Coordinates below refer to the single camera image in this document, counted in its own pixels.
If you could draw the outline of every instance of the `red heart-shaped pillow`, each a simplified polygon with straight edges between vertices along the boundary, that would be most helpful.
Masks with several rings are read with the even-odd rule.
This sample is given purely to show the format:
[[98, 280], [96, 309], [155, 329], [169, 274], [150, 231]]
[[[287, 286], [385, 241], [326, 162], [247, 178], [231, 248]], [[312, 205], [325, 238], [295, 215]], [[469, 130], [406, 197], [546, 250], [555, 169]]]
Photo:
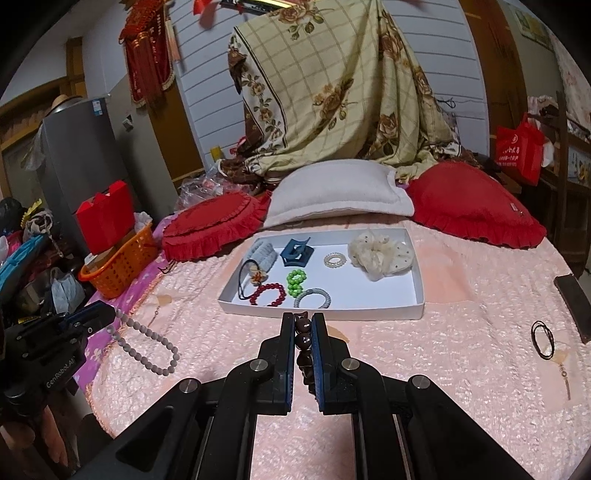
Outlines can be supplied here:
[[411, 182], [407, 193], [413, 220], [449, 235], [513, 248], [536, 247], [546, 236], [519, 200], [465, 163], [435, 165]]

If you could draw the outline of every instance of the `red gift box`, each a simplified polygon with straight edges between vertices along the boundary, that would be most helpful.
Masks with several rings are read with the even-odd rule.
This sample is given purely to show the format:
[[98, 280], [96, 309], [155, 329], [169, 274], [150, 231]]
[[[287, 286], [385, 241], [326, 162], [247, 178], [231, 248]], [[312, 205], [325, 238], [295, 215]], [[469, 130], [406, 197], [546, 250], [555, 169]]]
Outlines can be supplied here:
[[97, 193], [76, 211], [80, 230], [91, 253], [114, 246], [134, 227], [134, 208], [127, 185], [117, 180], [109, 193]]

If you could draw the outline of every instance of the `refrigerator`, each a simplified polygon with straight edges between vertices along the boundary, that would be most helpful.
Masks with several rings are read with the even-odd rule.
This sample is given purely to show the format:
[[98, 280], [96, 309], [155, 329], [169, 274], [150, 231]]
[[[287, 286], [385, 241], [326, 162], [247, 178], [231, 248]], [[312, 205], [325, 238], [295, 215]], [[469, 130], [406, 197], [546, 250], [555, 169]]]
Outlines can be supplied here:
[[61, 234], [86, 255], [89, 250], [76, 220], [80, 204], [97, 192], [106, 192], [116, 180], [123, 180], [131, 191], [105, 99], [82, 100], [50, 113], [42, 129], [46, 158], [37, 175], [47, 207]]

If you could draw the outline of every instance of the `yellow object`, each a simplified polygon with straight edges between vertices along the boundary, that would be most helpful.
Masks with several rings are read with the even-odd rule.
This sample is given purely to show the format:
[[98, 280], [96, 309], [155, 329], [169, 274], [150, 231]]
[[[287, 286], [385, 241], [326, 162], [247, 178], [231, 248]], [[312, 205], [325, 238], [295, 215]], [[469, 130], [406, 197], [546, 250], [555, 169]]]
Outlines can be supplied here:
[[290, 8], [293, 7], [293, 4], [289, 4], [286, 2], [278, 2], [277, 0], [258, 0], [259, 3], [273, 5], [274, 7], [280, 8]]
[[222, 149], [220, 147], [213, 147], [209, 152], [211, 153], [212, 158], [215, 161], [218, 161], [218, 160], [222, 160], [223, 159], [223, 152], [222, 152]]
[[25, 212], [25, 214], [22, 216], [22, 220], [21, 220], [21, 228], [25, 228], [25, 225], [27, 224], [27, 222], [29, 221], [29, 218], [31, 218], [35, 212], [39, 209], [39, 207], [43, 204], [43, 201], [41, 199], [38, 199], [35, 201], [35, 203], [33, 203], [29, 209]]
[[18, 323], [20, 325], [21, 323], [29, 322], [30, 320], [37, 320], [38, 318], [41, 317], [39, 315], [33, 315], [32, 317], [23, 317], [18, 319]]

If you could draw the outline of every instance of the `gray bead bracelet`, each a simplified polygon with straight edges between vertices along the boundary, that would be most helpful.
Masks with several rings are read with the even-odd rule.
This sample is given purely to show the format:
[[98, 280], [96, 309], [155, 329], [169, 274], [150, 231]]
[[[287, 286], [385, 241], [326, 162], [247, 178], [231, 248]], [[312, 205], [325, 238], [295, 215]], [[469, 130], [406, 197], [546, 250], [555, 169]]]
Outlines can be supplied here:
[[107, 332], [113, 337], [121, 347], [123, 347], [124, 352], [129, 353], [131, 357], [136, 359], [140, 362], [146, 370], [150, 370], [157, 375], [164, 375], [165, 377], [169, 376], [170, 374], [174, 373], [174, 367], [177, 366], [178, 361], [180, 360], [181, 356], [178, 353], [178, 347], [175, 347], [172, 342], [169, 342], [165, 336], [160, 335], [157, 332], [153, 332], [149, 328], [145, 327], [144, 325], [140, 324], [140, 322], [133, 321], [126, 313], [123, 313], [121, 310], [115, 310], [115, 316], [118, 319], [121, 319], [122, 324], [126, 324], [128, 327], [133, 327], [135, 330], [138, 330], [140, 333], [143, 333], [146, 337], [151, 338], [152, 340], [156, 340], [159, 343], [162, 343], [167, 350], [169, 350], [173, 354], [173, 359], [170, 361], [170, 367], [168, 368], [160, 368], [157, 365], [154, 365], [150, 360], [142, 356], [141, 353], [137, 352], [134, 348], [128, 344], [125, 339], [115, 331], [115, 327], [109, 325], [106, 330]]
[[303, 299], [305, 296], [307, 295], [312, 295], [313, 293], [318, 293], [320, 295], [322, 295], [325, 298], [325, 301], [322, 305], [320, 305], [320, 309], [327, 309], [330, 305], [330, 295], [328, 295], [328, 293], [326, 293], [324, 290], [322, 290], [322, 288], [310, 288], [309, 290], [304, 290], [302, 293], [300, 293], [294, 300], [294, 308], [298, 309], [300, 308], [300, 302], [301, 299]]

